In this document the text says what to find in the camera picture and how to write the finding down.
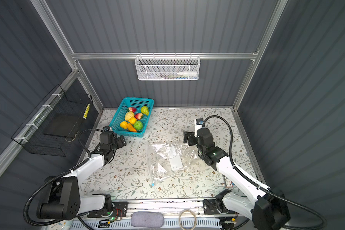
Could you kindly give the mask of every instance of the wall-mounted basket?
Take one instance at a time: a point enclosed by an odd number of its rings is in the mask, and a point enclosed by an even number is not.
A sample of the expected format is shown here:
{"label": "wall-mounted basket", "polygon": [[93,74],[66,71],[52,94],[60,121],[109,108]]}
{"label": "wall-mounted basket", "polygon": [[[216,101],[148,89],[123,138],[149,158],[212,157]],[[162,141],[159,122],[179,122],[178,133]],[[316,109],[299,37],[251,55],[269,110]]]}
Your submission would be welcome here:
{"label": "wall-mounted basket", "polygon": [[74,154],[79,131],[87,129],[84,121],[92,108],[92,97],[61,90],[59,94],[52,94],[51,98],[49,104],[42,106],[34,121],[23,123],[25,128],[22,131],[19,128],[12,139],[31,154]]}
{"label": "wall-mounted basket", "polygon": [[138,79],[142,81],[198,80],[199,56],[176,56],[135,58]]}

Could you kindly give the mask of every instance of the yellow label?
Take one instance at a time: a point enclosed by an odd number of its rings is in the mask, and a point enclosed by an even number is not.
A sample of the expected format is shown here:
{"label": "yellow label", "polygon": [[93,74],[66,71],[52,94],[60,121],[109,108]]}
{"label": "yellow label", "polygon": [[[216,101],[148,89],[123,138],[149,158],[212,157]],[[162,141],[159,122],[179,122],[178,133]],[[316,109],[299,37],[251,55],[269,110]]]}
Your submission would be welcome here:
{"label": "yellow label", "polygon": [[89,111],[89,104],[87,105],[86,111],[84,111],[83,118],[86,119]]}

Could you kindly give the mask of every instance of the clear plastic bag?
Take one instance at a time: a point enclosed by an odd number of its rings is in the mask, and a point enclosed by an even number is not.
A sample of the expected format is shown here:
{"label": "clear plastic bag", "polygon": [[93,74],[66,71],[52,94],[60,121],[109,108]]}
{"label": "clear plastic bag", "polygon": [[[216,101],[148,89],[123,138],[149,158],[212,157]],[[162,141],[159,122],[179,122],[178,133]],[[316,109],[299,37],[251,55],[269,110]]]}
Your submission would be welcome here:
{"label": "clear plastic bag", "polygon": [[198,159],[197,147],[189,146],[182,141],[150,144],[147,153],[147,168],[152,186],[182,173]]}

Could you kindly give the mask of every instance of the aluminum frame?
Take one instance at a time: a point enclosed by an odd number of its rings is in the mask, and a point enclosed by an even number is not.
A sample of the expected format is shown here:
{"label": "aluminum frame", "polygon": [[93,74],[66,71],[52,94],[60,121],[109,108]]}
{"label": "aluminum frame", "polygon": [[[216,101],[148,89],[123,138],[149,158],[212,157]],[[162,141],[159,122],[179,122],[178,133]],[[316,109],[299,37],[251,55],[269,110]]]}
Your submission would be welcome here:
{"label": "aluminum frame", "polygon": [[248,71],[244,77],[243,83],[240,86],[239,92],[235,98],[234,104],[232,105],[235,111],[238,110],[244,98],[245,92],[247,91],[248,86],[258,68],[258,65],[262,59],[262,56],[267,48],[268,43],[270,42],[272,34],[277,26],[278,21],[280,20],[280,16],[284,11],[287,2],[288,0],[278,0],[276,3],[276,7],[271,15],[270,21],[267,24],[261,42],[259,43],[257,58],[249,66]]}
{"label": "aluminum frame", "polygon": [[137,56],[144,59],[255,60],[257,53],[73,53],[71,56],[75,60],[134,60]]}
{"label": "aluminum frame", "polygon": [[[100,227],[97,227],[99,224],[99,221],[101,218],[84,218],[84,222],[90,226],[91,228],[95,229],[101,229]],[[191,229],[193,227],[193,221],[194,217],[191,218],[184,218],[181,220],[182,226],[186,229]],[[205,217],[198,217],[197,224],[195,229],[204,230],[204,229],[222,229],[222,225],[220,224],[219,218],[205,218]],[[140,229],[151,229],[151,230],[162,230],[162,229],[180,229],[179,227],[179,218],[165,218],[163,221],[163,226],[160,228],[140,228],[140,227],[134,227],[131,224],[131,219],[123,218],[119,221],[115,221],[111,223],[110,227],[106,229],[113,229],[113,230],[140,230]],[[87,230],[87,228],[79,221],[79,220],[73,220],[72,225],[70,227],[70,230]]]}
{"label": "aluminum frame", "polygon": [[[138,199],[138,200],[113,200],[113,202],[128,202],[128,212],[125,218],[138,211],[158,211],[166,218],[178,218],[181,211],[190,209],[196,217],[232,217],[235,214],[214,214],[205,215],[203,208],[204,199],[214,199],[214,197],[203,198],[168,198],[168,199]],[[184,214],[182,217],[192,217],[192,214]]]}
{"label": "aluminum frame", "polygon": [[[99,124],[100,119],[101,119],[101,115],[102,115],[102,113],[99,113],[99,115],[97,116],[96,121],[95,121],[95,123],[93,124],[93,129],[96,129],[96,128],[97,128],[97,125]],[[91,132],[90,132],[90,135],[89,135],[89,137],[88,137],[88,139],[87,139],[87,142],[86,142],[86,146],[89,146],[89,144],[91,143],[92,137],[93,137],[93,135],[94,135],[95,132],[96,132],[96,131],[91,131]],[[79,157],[79,159],[78,159],[77,164],[79,164],[79,163],[81,163],[81,162],[83,161],[83,158],[84,158],[84,156],[86,155],[86,153],[87,153],[87,152],[86,152],[85,150],[82,151],[82,153],[81,153],[81,155],[80,155],[80,157]]]}
{"label": "aluminum frame", "polygon": [[[77,79],[79,72],[77,70],[73,70],[61,83],[60,87],[58,87],[54,93],[44,102],[44,105],[49,104],[55,97],[55,94],[59,94],[62,89],[67,90],[72,83]],[[41,106],[41,108],[37,111],[37,113],[29,120],[28,123],[33,123],[39,115],[45,110],[45,106]],[[24,128],[19,132],[18,136],[23,136],[29,129],[29,126],[24,126]],[[4,171],[9,167],[18,153],[22,150],[22,146],[19,145],[17,142],[12,141],[6,149],[0,154],[0,177],[4,173]]]}
{"label": "aluminum frame", "polygon": [[84,72],[80,63],[72,58],[71,54],[74,53],[73,49],[71,48],[68,40],[62,32],[46,1],[31,0],[31,3],[35,7],[37,13],[40,15],[42,21],[44,22],[50,34],[54,38],[56,44],[60,48],[62,54],[64,55],[70,67],[74,70],[79,69],[79,71],[82,73],[82,75],[79,76],[78,80],[82,84],[86,93],[92,96],[94,106],[96,107],[97,111],[101,113],[103,110],[102,102],[99,96],[97,95],[96,91],[94,90],[93,86],[91,85],[91,82],[87,78],[87,75]]}
{"label": "aluminum frame", "polygon": [[266,184],[266,182],[264,180],[264,177],[263,177],[263,174],[262,174],[262,171],[261,171],[261,169],[260,169],[260,167],[258,165],[257,158],[254,155],[251,143],[249,142],[248,136],[246,135],[243,123],[241,122],[241,119],[239,117],[239,114],[238,114],[237,111],[233,110],[232,111],[232,115],[234,117],[235,123],[237,124],[238,131],[239,131],[240,136],[242,138],[242,141],[243,141],[244,147],[246,149],[246,153],[248,154],[249,160],[252,163],[254,173],[257,176],[257,180],[259,180],[260,182]]}
{"label": "aluminum frame", "polygon": [[[173,107],[166,107],[166,106],[157,106],[153,108],[232,108],[231,106],[224,105],[224,106],[173,106]],[[104,110],[113,110],[118,109],[118,107],[106,107]]]}

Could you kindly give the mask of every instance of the black cable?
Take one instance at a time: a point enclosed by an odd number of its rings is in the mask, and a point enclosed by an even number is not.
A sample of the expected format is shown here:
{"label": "black cable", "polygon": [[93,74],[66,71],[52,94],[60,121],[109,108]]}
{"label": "black cable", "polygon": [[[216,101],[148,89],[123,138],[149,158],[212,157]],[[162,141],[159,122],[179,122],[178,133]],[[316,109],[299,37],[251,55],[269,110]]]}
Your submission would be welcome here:
{"label": "black cable", "polygon": [[99,149],[100,145],[101,143],[98,143],[91,153],[94,154],[94,152],[96,152]]}
{"label": "black cable", "polygon": [[32,225],[32,226],[46,226],[46,225],[50,225],[50,224],[55,224],[59,221],[63,221],[63,220],[51,220],[51,221],[46,221],[46,222],[38,222],[38,221],[34,221],[29,217],[28,214],[28,210],[29,210],[29,206],[31,205],[32,200],[34,199],[34,197],[46,186],[48,186],[49,184],[51,184],[52,182],[60,179],[61,177],[68,175],[69,173],[71,173],[72,171],[76,170],[77,168],[81,167],[82,165],[84,165],[89,158],[91,157],[91,152],[87,149],[87,147],[85,145],[83,145],[83,143],[80,140],[80,136],[81,134],[83,134],[84,132],[87,131],[100,131],[103,132],[103,130],[99,130],[99,129],[87,129],[87,130],[83,130],[79,135],[78,135],[78,141],[81,144],[81,146],[83,147],[83,149],[85,149],[88,153],[88,158],[86,158],[84,161],[82,161],[81,163],[77,164],[76,166],[74,166],[73,168],[69,169],[67,172],[63,172],[60,175],[57,175],[56,177],[51,178],[50,180],[46,181],[45,183],[43,183],[27,200],[26,204],[24,205],[23,208],[23,218],[25,220],[25,222],[27,222],[28,224]]}
{"label": "black cable", "polygon": [[78,141],[79,143],[81,144],[81,146],[83,147],[83,149],[88,153],[88,157],[90,158],[91,157],[91,152],[89,149],[87,149],[87,147],[85,145],[83,145],[83,143],[81,142],[81,135],[84,133],[84,132],[87,132],[87,131],[100,131],[100,132],[103,132],[103,130],[99,130],[99,129],[96,129],[96,128],[90,128],[90,129],[87,129],[87,130],[83,130],[79,135],[78,135]]}
{"label": "black cable", "polygon": [[114,160],[115,154],[116,153],[113,154],[113,158],[107,164],[110,164]]}
{"label": "black cable", "polygon": [[284,225],[283,228],[287,228],[287,229],[293,229],[293,230],[318,230],[318,229],[322,229],[322,228],[325,228],[326,225],[327,225],[327,220],[322,216],[322,214],[318,213],[317,211],[307,207],[307,206],[304,206],[304,205],[301,205],[299,203],[296,203],[292,200],[289,200],[289,199],[286,199],[282,196],[279,196],[271,191],[268,191],[267,189],[265,188],[262,188],[260,187],[256,182],[252,181],[250,178],[248,178],[247,176],[244,175],[244,173],[242,173],[238,168],[237,168],[237,165],[234,163],[234,160],[232,159],[232,154],[231,154],[231,147],[232,147],[232,129],[229,125],[229,123],[222,117],[220,116],[217,116],[217,115],[212,115],[212,116],[209,116],[207,117],[203,123],[205,123],[209,118],[211,117],[217,117],[217,118],[220,118],[221,120],[223,120],[226,125],[229,127],[229,131],[230,131],[230,146],[229,146],[229,158],[230,158],[230,162],[233,166],[233,168],[240,174],[240,176],[244,177],[249,183],[251,183],[252,185],[254,185],[255,187],[259,187],[259,189],[265,193],[267,193],[268,195],[270,196],[273,196],[273,197],[276,197],[277,199],[279,200],[282,200],[288,204],[291,204],[291,205],[294,205],[295,207],[298,207],[298,208],[301,208],[315,216],[317,216],[318,218],[321,219],[322,223],[318,224],[318,225],[314,225],[314,226],[310,226],[310,227],[296,227],[296,226],[288,226],[288,225]]}
{"label": "black cable", "polygon": [[237,229],[243,227],[244,224],[248,223],[248,221],[249,221],[249,219],[247,218],[246,220],[244,220],[243,223],[239,224],[238,226],[234,226],[234,228],[230,229],[230,230],[237,230]]}
{"label": "black cable", "polygon": [[84,220],[83,220],[80,216],[78,216],[78,220],[79,220],[88,230],[94,230],[93,228],[91,228],[90,226],[88,226],[88,225],[86,224],[86,222],[84,222]]}

